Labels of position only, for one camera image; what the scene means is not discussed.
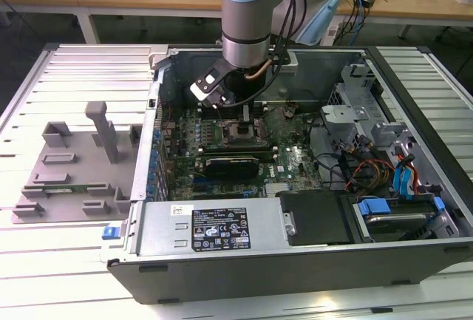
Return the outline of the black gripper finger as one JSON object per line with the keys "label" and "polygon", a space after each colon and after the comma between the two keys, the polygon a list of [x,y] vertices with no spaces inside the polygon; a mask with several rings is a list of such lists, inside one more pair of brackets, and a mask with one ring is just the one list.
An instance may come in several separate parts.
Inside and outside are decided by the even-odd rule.
{"label": "black gripper finger", "polygon": [[254,136],[254,114],[248,104],[242,108],[239,116],[239,134],[242,136]]}

